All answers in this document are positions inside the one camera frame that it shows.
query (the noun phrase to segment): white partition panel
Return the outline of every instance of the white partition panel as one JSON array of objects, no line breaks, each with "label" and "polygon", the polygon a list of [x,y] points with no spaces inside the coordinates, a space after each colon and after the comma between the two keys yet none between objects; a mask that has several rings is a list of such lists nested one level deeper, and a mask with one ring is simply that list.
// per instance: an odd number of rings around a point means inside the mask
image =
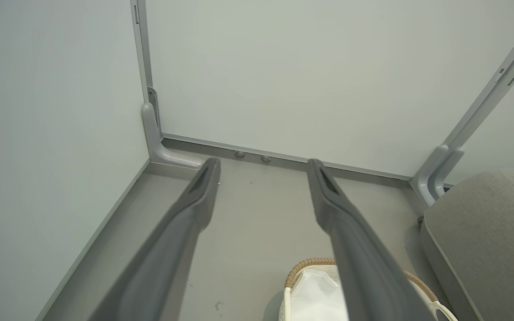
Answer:
[{"label": "white partition panel", "polygon": [[0,321],[33,321],[148,160],[128,0],[0,0]]},{"label": "white partition panel", "polygon": [[514,169],[514,85],[463,149],[447,183],[457,184],[486,170]]},{"label": "white partition panel", "polygon": [[508,0],[147,0],[162,131],[412,176],[514,46]]}]

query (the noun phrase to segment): white basket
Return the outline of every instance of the white basket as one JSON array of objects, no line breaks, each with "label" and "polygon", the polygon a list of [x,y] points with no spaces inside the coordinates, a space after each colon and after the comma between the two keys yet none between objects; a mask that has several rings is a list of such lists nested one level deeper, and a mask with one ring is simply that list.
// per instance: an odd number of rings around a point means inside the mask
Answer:
[{"label": "white basket", "polygon": [[[298,285],[300,281],[300,276],[302,271],[304,270],[317,270],[326,272],[328,276],[332,279],[340,283],[340,277],[338,274],[338,270],[336,265],[334,264],[323,264],[326,262],[334,262],[334,259],[308,259],[297,264],[289,277],[287,278],[287,282],[285,284],[285,290],[283,295],[283,302],[281,303],[281,307],[279,309],[279,321],[291,321],[291,289],[294,286]],[[310,264],[311,262],[321,262],[321,264]],[[423,283],[420,279],[418,279],[413,274],[406,272],[406,277],[410,281],[410,284],[414,287],[420,298],[426,303],[429,311],[434,315],[434,318],[437,320],[437,311],[441,311],[449,321],[457,321],[455,315],[449,311],[445,305],[441,304],[440,301],[437,300],[434,293],[428,288],[425,283]]]}]

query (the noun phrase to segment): gray floor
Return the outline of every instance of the gray floor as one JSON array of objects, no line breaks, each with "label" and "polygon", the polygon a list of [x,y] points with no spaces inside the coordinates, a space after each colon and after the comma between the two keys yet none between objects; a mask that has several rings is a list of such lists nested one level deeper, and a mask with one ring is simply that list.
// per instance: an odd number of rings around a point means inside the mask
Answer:
[{"label": "gray floor", "polygon": [[[285,278],[306,258],[331,257],[328,236],[316,224],[304,166],[255,155],[168,142],[222,158],[220,189],[210,225],[200,234],[180,320],[277,320]],[[419,244],[424,207],[406,181],[334,171],[342,190],[401,268],[440,297],[441,288]],[[84,257],[47,314],[47,320],[84,320],[192,173],[149,167]]]}]

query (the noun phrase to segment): gray upholstered ottoman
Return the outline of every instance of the gray upholstered ottoman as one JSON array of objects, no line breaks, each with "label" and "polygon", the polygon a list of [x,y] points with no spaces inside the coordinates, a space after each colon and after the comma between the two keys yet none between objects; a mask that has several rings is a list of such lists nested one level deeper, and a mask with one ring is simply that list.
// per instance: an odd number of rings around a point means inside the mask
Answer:
[{"label": "gray upholstered ottoman", "polygon": [[514,320],[514,171],[453,187],[426,212],[422,243],[460,321]]}]

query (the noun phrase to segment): partition foot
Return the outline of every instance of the partition foot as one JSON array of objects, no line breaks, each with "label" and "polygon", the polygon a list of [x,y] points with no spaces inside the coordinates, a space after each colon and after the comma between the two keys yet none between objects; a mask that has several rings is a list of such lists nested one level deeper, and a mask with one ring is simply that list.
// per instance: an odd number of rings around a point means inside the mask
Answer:
[{"label": "partition foot", "polygon": [[423,164],[422,168],[420,168],[414,178],[410,181],[410,185],[412,185],[412,188],[418,197],[420,197],[424,205],[426,205],[428,208],[430,208],[430,206],[433,205],[436,200],[430,193],[428,182],[430,181],[431,175],[441,165],[441,162],[443,161],[443,158],[448,151],[449,147],[447,145],[437,146],[434,152]]},{"label": "partition foot", "polygon": [[455,167],[461,157],[463,157],[463,153],[465,153],[465,151],[462,148],[455,149],[451,154],[449,154],[447,159],[445,159],[439,170],[430,177],[430,192],[435,199],[439,199],[441,195],[445,194],[445,178],[453,170],[453,167]]},{"label": "partition foot", "polygon": [[156,124],[156,115],[151,103],[145,103],[142,106],[142,121],[144,122],[150,162],[191,170],[198,170],[202,167],[202,159],[172,152],[162,145],[160,131]]}]

